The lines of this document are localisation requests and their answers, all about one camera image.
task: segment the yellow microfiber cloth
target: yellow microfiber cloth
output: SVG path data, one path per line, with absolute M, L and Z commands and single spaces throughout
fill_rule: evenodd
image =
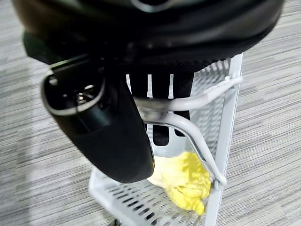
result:
M 156 156 L 154 173 L 148 180 L 164 188 L 176 206 L 204 213 L 202 199 L 209 195 L 211 182 L 195 153 L 183 152 L 174 158 Z

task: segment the striped carpet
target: striped carpet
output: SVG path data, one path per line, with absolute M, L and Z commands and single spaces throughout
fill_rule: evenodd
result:
M 0 0 L 0 225 L 102 226 L 87 192 L 91 164 L 44 109 L 50 71 L 27 58 L 22 26 Z M 244 82 L 218 226 L 301 225 L 301 1 L 245 53 Z

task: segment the yellow cloth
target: yellow cloth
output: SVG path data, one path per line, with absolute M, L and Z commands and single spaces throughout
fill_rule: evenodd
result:
M 176 206 L 204 213 L 201 199 L 209 195 L 211 182 L 195 153 L 183 152 L 175 158 L 156 156 L 154 173 L 148 180 L 164 188 Z

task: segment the white wire basket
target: white wire basket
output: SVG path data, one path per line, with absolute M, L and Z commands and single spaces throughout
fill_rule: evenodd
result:
M 242 54 L 237 55 L 232 59 L 214 63 L 196 73 L 191 96 L 198 96 L 202 93 L 214 96 L 215 91 L 211 87 L 220 88 L 220 84 L 223 84 L 222 81 L 225 79 L 241 79 L 242 58 Z M 202 108 L 190 111 L 191 122 L 198 127 L 201 131 L 200 134 L 203 134 L 200 136 L 204 137 L 210 150 L 210 157 L 214 158 L 214 162 L 210 163 L 203 158 L 206 152 L 201 150 L 199 152 L 200 160 L 208 169 L 213 169 L 213 165 L 215 165 L 221 174 L 220 177 L 224 177 L 226 174 L 230 151 L 239 92 L 238 82 L 235 84 L 215 95 L 213 100 L 210 99 L 209 103 Z M 152 141 L 151 130 L 152 126 L 148 126 L 149 137 Z M 173 128 L 169 128 L 169 134 L 170 139 L 167 146 L 158 147 L 152 142 L 156 156 L 173 157 L 182 151 L 198 153 L 191 147 L 191 139 L 178 137 Z M 206 213 L 202 217 L 193 211 L 176 207 L 162 188 L 147 180 L 122 184 L 107 177 L 97 168 L 92 170 L 89 192 L 123 226 L 214 226 L 225 183 L 218 179 L 219 177 L 214 171 L 210 173 L 213 182 L 209 197 L 203 200 Z

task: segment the floor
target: floor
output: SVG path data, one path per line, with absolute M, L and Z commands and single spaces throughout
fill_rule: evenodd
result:
M 26 57 L 22 26 L 0 0 L 0 224 L 101 226 L 87 192 L 91 164 L 44 109 L 48 68 Z M 301 1 L 245 53 L 218 226 L 301 225 Z

